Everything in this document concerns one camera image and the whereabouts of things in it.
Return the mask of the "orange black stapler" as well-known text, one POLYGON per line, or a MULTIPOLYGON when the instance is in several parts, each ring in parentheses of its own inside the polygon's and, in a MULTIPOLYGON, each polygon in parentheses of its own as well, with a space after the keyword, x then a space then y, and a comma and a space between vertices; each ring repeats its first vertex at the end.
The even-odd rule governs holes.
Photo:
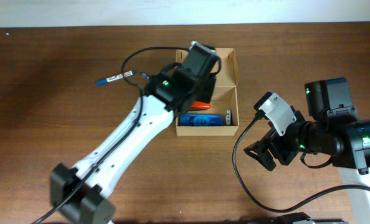
POLYGON ((201 101, 195 101, 191 105, 191 111, 199 111, 199 110, 209 110, 211 108, 210 103, 205 103, 201 101))

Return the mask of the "blue plastic tray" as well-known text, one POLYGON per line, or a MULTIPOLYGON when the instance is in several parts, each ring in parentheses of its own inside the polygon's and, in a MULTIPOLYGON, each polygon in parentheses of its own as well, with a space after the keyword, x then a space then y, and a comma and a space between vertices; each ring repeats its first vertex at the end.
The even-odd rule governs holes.
POLYGON ((211 114, 183 114, 179 117, 180 126, 222 126, 223 118, 211 114))

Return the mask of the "blue ballpoint pen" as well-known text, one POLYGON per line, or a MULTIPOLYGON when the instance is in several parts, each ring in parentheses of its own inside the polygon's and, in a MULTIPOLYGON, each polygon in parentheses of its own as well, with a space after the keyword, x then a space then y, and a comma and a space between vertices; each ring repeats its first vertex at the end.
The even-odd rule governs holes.
POLYGON ((146 80, 149 80, 150 79, 150 75, 148 75, 147 73, 145 73, 145 72, 141 72, 140 73, 140 75, 144 78, 144 79, 146 79, 146 80))

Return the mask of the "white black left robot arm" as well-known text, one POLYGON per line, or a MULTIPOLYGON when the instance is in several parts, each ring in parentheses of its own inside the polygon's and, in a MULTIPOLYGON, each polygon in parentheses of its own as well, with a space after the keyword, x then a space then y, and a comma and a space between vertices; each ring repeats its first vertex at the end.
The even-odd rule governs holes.
POLYGON ((57 165, 50 174, 52 209, 41 223, 60 212, 72 223, 112 223, 108 201, 120 177, 147 144, 199 100, 210 102, 216 84, 214 67, 222 62, 216 49, 192 42, 182 62, 151 75, 122 123, 94 151, 71 168, 57 165))

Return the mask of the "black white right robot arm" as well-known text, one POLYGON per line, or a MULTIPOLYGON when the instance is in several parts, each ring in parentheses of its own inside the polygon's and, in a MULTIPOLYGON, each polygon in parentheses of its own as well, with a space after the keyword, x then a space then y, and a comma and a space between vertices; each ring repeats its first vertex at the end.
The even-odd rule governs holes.
POLYGON ((269 171, 276 162, 289 165, 297 154, 326 154, 322 167, 337 168, 356 223, 370 223, 370 119, 358 118, 345 78, 305 84, 312 121, 278 94, 268 92, 255 104, 258 119, 268 120, 270 130, 245 153, 269 171))

